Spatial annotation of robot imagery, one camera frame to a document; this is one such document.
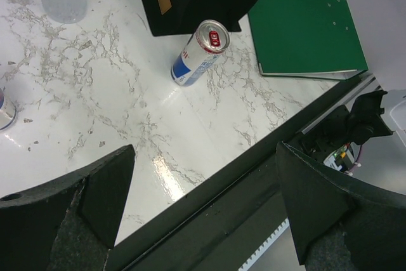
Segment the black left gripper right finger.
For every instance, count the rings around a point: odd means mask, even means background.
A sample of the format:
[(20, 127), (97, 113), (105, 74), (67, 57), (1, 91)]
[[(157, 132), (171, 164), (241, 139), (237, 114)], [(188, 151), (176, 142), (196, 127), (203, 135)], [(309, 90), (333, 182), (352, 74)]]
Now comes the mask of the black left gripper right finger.
[(405, 270), (405, 196), (276, 149), (299, 264), (307, 270)]

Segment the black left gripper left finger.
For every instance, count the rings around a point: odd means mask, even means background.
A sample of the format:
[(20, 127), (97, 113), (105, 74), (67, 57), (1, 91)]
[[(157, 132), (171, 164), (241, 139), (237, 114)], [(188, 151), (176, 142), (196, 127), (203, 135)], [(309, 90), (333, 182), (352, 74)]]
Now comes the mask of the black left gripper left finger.
[(135, 163), (123, 146), (59, 178), (1, 198), (1, 270), (104, 270)]

